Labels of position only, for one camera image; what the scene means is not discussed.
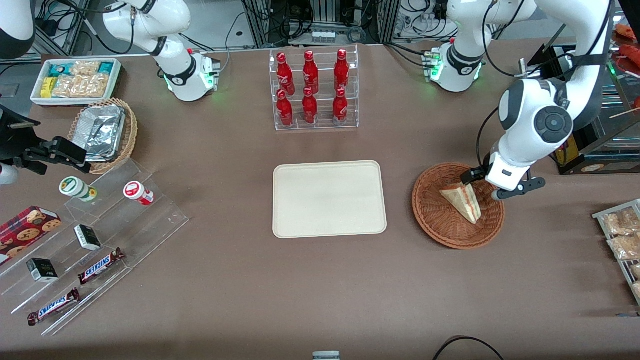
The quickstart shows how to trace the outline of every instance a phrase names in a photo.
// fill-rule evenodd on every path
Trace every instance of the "beige tray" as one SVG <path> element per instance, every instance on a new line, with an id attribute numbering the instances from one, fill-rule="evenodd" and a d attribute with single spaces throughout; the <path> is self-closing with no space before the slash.
<path id="1" fill-rule="evenodd" d="M 275 236 L 380 234 L 386 228 L 377 162 L 280 165 L 273 171 Z"/>

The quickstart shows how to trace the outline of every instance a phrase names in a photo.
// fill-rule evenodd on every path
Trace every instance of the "acrylic display stand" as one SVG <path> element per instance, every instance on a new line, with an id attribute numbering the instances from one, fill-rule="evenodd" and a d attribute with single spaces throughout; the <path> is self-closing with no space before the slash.
<path id="1" fill-rule="evenodd" d="M 593 214 L 591 217 L 593 217 L 594 219 L 598 220 L 598 223 L 600 224 L 600 227 L 602 228 L 602 231 L 604 232 L 605 236 L 607 237 L 607 244 L 609 244 L 609 246 L 611 246 L 611 240 L 614 238 L 613 235 L 611 235 L 610 230 L 607 228 L 607 226 L 605 225 L 604 222 L 604 216 L 611 214 L 611 213 L 617 213 L 618 211 L 622 211 L 624 209 L 628 209 L 628 208 L 632 208 L 635 212 L 636 212 L 636 216 L 638 216 L 638 219 L 640 219 L 640 199 L 638 200 L 634 200 L 631 202 L 628 202 L 626 204 L 622 204 L 620 206 L 616 206 L 615 208 L 611 208 L 605 211 L 601 211 L 599 213 Z M 640 279 L 636 279 L 636 277 L 634 276 L 634 274 L 631 272 L 631 266 L 634 266 L 638 263 L 640 263 L 639 260 L 620 260 L 617 259 L 618 264 L 620 265 L 620 268 L 622 269 L 622 273 L 624 274 L 629 286 L 631 287 L 631 285 L 636 282 L 636 281 L 640 281 Z M 638 303 L 638 306 L 640 306 L 640 297 L 632 291 L 632 293 L 634 294 L 634 297 L 636 298 L 636 302 Z"/>
<path id="2" fill-rule="evenodd" d="M 155 200 L 151 205 L 142 206 L 123 196 L 125 184 L 133 180 L 153 191 Z M 59 228 L 0 268 L 3 303 L 10 307 L 12 314 L 24 318 L 25 326 L 28 314 L 78 288 L 80 302 L 64 307 L 34 326 L 43 336 L 60 331 L 189 221 L 156 186 L 152 174 L 131 159 L 111 169 L 92 186 L 98 190 L 96 199 L 91 202 L 69 200 L 57 210 L 63 222 Z M 95 230 L 102 244 L 99 250 L 89 251 L 80 246 L 74 232 L 78 224 Z M 118 247 L 126 258 L 81 286 L 78 274 Z M 30 258 L 51 260 L 59 279 L 51 283 L 35 282 L 25 264 Z"/>
<path id="3" fill-rule="evenodd" d="M 319 73 L 319 92 L 315 94 L 318 104 L 317 121 L 315 125 L 309 125 L 305 122 L 302 110 L 302 99 L 304 98 L 303 89 L 305 81 L 302 74 L 302 68 L 305 66 L 304 52 L 306 49 L 278 49 L 271 50 L 269 54 L 269 78 L 271 79 L 271 101 L 273 103 L 273 118 L 276 130 L 340 130 L 345 128 L 358 127 L 360 117 L 358 112 L 358 97 L 360 96 L 359 79 L 358 79 L 358 47 L 314 47 L 314 59 L 318 66 Z M 347 51 L 347 62 L 349 63 L 349 85 L 347 86 L 345 98 L 349 103 L 347 107 L 347 119 L 343 126 L 336 126 L 333 123 L 333 100 L 335 99 L 335 88 L 333 85 L 333 68 L 338 57 L 338 50 L 345 49 Z M 289 101 L 293 107 L 293 126 L 284 127 L 278 116 L 278 108 L 276 102 L 276 91 L 280 88 L 278 82 L 278 62 L 275 60 L 278 53 L 287 55 L 287 63 L 293 71 L 293 83 L 296 87 L 296 93 L 289 96 Z"/>

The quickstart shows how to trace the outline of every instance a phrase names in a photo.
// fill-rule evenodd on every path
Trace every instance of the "white robotic arm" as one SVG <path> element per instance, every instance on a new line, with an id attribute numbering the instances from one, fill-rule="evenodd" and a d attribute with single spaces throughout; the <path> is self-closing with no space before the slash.
<path id="1" fill-rule="evenodd" d="M 484 57 L 483 41 L 488 45 L 492 39 L 489 28 L 483 27 L 484 14 L 492 3 L 494 5 L 487 13 L 487 25 L 504 25 L 512 19 L 520 22 L 536 11 L 534 0 L 449 0 L 447 18 L 458 26 L 458 35 L 455 43 L 432 49 L 429 65 L 434 68 L 430 81 L 450 92 L 463 92 L 471 87 Z"/>
<path id="2" fill-rule="evenodd" d="M 26 54 L 35 38 L 33 11 L 29 0 L 3 0 L 0 11 L 0 59 Z"/>
<path id="3" fill-rule="evenodd" d="M 191 12 L 183 0 L 122 3 L 127 6 L 102 15 L 105 27 L 115 38 L 126 42 L 132 40 L 133 30 L 133 44 L 156 59 L 169 90 L 178 99 L 195 101 L 216 89 L 220 64 L 213 64 L 201 54 L 191 54 L 177 36 L 191 24 Z"/>
<path id="4" fill-rule="evenodd" d="M 565 143 L 573 132 L 575 119 L 597 116 L 583 112 L 592 93 L 599 91 L 596 84 L 602 64 L 579 56 L 595 55 L 595 59 L 602 59 L 597 55 L 607 51 L 609 0 L 535 1 L 541 10 L 575 32 L 577 69 L 566 84 L 556 79 L 524 79 L 502 96 L 499 115 L 506 134 L 492 149 L 486 180 L 509 192 L 521 185 L 531 165 Z"/>

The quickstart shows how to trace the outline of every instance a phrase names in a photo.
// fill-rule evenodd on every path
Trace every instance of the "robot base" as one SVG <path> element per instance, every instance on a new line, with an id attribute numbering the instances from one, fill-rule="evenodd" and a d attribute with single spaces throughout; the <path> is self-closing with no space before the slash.
<path id="1" fill-rule="evenodd" d="M 450 46 L 451 44 L 444 44 L 442 47 L 434 47 L 430 53 L 422 56 L 422 64 L 433 67 L 432 69 L 424 69 L 424 77 L 427 82 L 436 83 L 444 90 L 463 92 L 478 79 L 482 64 L 478 65 L 475 72 L 470 72 L 467 75 L 458 74 L 458 70 L 447 59 L 447 51 Z"/>
<path id="2" fill-rule="evenodd" d="M 198 70 L 184 85 L 171 84 L 166 76 L 164 77 L 169 90 L 182 101 L 196 101 L 207 95 L 208 92 L 218 89 L 220 62 L 214 63 L 211 58 L 201 54 L 192 54 L 192 57 L 196 60 L 196 69 Z"/>

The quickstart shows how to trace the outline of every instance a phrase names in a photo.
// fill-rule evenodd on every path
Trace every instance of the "white tray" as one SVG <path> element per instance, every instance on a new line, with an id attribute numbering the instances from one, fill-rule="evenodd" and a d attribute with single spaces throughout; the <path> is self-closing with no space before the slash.
<path id="1" fill-rule="evenodd" d="M 44 98 L 40 97 L 40 90 L 42 89 L 42 82 L 44 78 L 47 77 L 49 71 L 53 65 L 60 65 L 66 63 L 72 63 L 74 61 L 100 61 L 105 63 L 113 63 L 113 68 L 111 69 L 111 73 L 109 74 L 109 81 L 107 82 L 107 88 L 104 91 L 104 96 L 102 97 L 82 97 L 77 99 L 66 99 L 61 97 L 52 97 L 52 98 Z M 120 62 L 114 58 L 79 58 L 79 59 L 55 59 L 55 60 L 47 60 L 42 64 L 42 69 L 40 69 L 40 74 L 38 75 L 38 80 L 36 81 L 36 85 L 33 87 L 33 91 L 31 92 L 31 101 L 40 106 L 82 106 L 93 104 L 95 102 L 108 100 L 111 98 L 113 94 L 113 90 L 115 90 L 116 83 L 118 81 L 118 75 L 120 73 Z"/>
<path id="2" fill-rule="evenodd" d="M 273 171 L 275 236 L 380 234 L 386 228 L 377 162 L 280 165 Z"/>

